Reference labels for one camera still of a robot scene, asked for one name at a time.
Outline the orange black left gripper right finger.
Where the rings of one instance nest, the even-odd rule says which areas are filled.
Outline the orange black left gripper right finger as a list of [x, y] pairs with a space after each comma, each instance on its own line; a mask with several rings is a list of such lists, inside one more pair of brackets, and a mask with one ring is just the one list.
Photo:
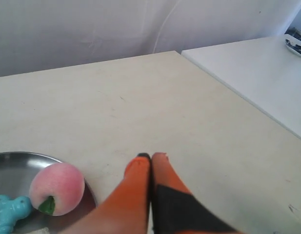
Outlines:
[[151, 159], [152, 217], [156, 234], [239, 234], [205, 208], [185, 186], [165, 153]]

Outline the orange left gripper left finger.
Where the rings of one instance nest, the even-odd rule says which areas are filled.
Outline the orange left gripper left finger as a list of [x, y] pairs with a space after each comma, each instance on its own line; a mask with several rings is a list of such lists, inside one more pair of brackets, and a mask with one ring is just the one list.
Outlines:
[[139, 153], [126, 166], [123, 180], [101, 203], [62, 234], [145, 234], [149, 217], [151, 158]]

